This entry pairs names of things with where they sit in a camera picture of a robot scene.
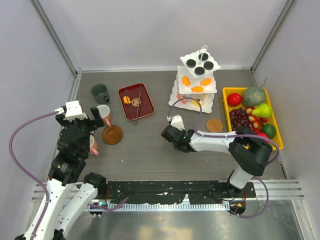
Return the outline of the pink mug near arm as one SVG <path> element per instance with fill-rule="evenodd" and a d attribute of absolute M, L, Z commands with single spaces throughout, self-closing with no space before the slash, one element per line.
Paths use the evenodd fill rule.
<path fill-rule="evenodd" d="M 95 155 L 95 156 L 99 155 L 98 144 L 93 135 L 90 135 L 90 138 L 89 138 L 89 150 L 90 150 L 90 155 Z"/>

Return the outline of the dark brown wooden saucer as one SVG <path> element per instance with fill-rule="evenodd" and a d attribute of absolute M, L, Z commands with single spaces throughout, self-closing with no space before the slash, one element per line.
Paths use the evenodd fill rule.
<path fill-rule="evenodd" d="M 123 131 L 117 125 L 106 127 L 101 133 L 102 140 L 107 145 L 115 145 L 122 140 Z"/>

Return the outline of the cream cake slice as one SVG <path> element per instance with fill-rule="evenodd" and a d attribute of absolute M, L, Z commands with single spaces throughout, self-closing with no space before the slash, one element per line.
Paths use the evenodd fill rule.
<path fill-rule="evenodd" d="M 202 101 L 202 102 L 204 102 L 207 98 L 208 98 L 208 94 L 207 93 L 202 93 L 202 94 L 200 94 L 200 100 Z"/>

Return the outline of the white three-tier stand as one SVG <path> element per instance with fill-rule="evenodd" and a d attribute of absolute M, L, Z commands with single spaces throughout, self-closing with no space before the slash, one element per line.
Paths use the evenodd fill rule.
<path fill-rule="evenodd" d="M 187 67 L 186 62 L 188 59 L 194 59 L 196 62 L 198 62 L 199 61 L 198 55 L 203 54 L 203 53 L 208 54 L 208 56 L 209 56 L 208 60 L 213 62 L 214 66 L 213 66 L 212 70 L 206 70 L 204 75 L 198 76 L 194 73 L 194 71 L 191 68 Z M 176 108 L 197 111 L 197 112 L 202 111 L 203 113 L 210 114 L 212 112 L 215 94 L 218 92 L 217 91 L 217 82 L 214 77 L 214 72 L 217 70 L 220 70 L 221 66 L 218 64 L 217 61 L 215 61 L 215 59 L 208 52 L 208 47 L 206 45 L 204 45 L 201 49 L 199 49 L 195 52 L 192 52 L 190 54 L 186 54 L 186 55 L 180 57 L 180 60 L 182 61 L 182 65 L 177 66 L 176 79 L 174 81 L 174 86 L 172 87 L 172 92 L 170 94 L 170 99 L 169 99 L 168 104 L 170 106 L 174 106 Z M 177 77 L 182 77 L 182 76 L 187 76 L 187 77 L 191 77 L 191 78 L 198 79 L 198 80 L 203 80 L 205 78 L 214 77 L 216 92 L 215 93 L 213 93 L 213 92 L 207 93 L 208 98 L 203 102 L 202 106 L 201 105 L 199 106 L 199 108 L 197 108 L 195 105 L 191 104 L 190 100 L 193 100 L 195 98 L 200 98 L 201 93 L 186 94 L 186 99 L 188 99 L 188 103 L 181 104 L 180 101 L 182 99 L 177 99 L 177 94 L 179 94 L 179 84 L 178 84 Z"/>

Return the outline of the orange fish cookies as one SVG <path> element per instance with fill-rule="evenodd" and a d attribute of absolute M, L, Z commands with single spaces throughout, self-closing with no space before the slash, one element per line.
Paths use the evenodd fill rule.
<path fill-rule="evenodd" d="M 216 81 L 213 76 L 195 79 L 186 75 L 177 77 L 178 90 L 182 95 L 216 93 Z"/>

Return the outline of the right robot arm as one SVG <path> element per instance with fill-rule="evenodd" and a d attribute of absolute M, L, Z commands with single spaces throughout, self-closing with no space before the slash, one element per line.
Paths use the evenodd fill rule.
<path fill-rule="evenodd" d="M 226 133 L 210 133 L 178 129 L 169 124 L 161 136 L 183 153 L 211 151 L 230 154 L 238 164 L 226 185 L 226 191 L 232 197 L 242 194 L 253 177 L 263 175 L 273 151 L 265 139 L 248 127 Z"/>

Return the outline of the red dessert tray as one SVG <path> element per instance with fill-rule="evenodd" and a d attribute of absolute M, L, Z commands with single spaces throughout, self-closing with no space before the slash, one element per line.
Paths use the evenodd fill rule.
<path fill-rule="evenodd" d="M 127 95 L 129 97 L 129 102 L 132 102 L 132 105 L 130 106 L 130 108 L 133 113 L 133 118 L 135 119 L 137 114 L 137 108 L 138 108 L 138 98 L 140 94 L 139 84 L 140 83 L 136 83 L 126 87 L 122 87 L 118 90 L 118 96 L 122 106 L 124 117 L 128 121 L 132 121 L 132 117 L 131 117 L 128 105 L 124 103 L 125 88 L 128 91 Z M 141 83 L 141 86 L 142 86 L 142 94 L 141 94 L 141 103 L 140 103 L 138 119 L 150 116 L 155 112 L 155 107 L 147 91 L 146 86 L 143 83 Z"/>

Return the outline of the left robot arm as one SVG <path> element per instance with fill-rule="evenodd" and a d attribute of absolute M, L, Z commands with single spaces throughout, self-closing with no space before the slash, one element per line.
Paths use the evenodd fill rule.
<path fill-rule="evenodd" d="M 93 119 L 83 112 L 78 101 L 71 101 L 53 112 L 62 130 L 57 141 L 58 154 L 51 163 L 46 184 L 18 162 L 13 152 L 13 140 L 17 131 L 11 135 L 9 153 L 13 161 L 44 190 L 44 197 L 33 222 L 28 230 L 16 239 L 65 240 L 88 204 L 93 199 L 102 199 L 106 195 L 106 178 L 91 172 L 85 176 L 76 195 L 65 205 L 86 166 L 86 159 L 89 158 L 91 133 L 105 125 L 97 107 L 90 108 L 90 111 Z"/>

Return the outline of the metal serving tongs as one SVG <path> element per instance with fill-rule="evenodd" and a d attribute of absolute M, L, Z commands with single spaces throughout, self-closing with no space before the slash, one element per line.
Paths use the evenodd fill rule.
<path fill-rule="evenodd" d="M 140 105 L 141 105 L 141 96 L 142 96 L 142 84 L 139 84 L 139 97 L 138 97 L 138 101 L 137 101 L 137 111 L 136 111 L 136 117 L 133 117 L 133 113 L 131 110 L 131 105 L 132 105 L 132 101 L 130 102 L 129 97 L 128 97 L 128 90 L 125 87 L 124 88 L 124 93 L 125 93 L 125 99 L 124 99 L 124 103 L 126 105 L 128 105 L 128 109 L 130 112 L 130 115 L 132 117 L 132 122 L 136 125 L 138 123 L 139 120 L 139 113 L 140 113 Z"/>

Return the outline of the black round cookies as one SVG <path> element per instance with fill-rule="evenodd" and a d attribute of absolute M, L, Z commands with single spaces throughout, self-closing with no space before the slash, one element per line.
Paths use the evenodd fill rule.
<path fill-rule="evenodd" d="M 205 74 L 206 70 L 212 70 L 214 68 L 213 62 L 209 61 L 209 55 L 207 53 L 200 53 L 198 55 L 198 60 L 188 59 L 186 61 L 186 66 L 191 68 L 197 76 L 202 76 Z"/>

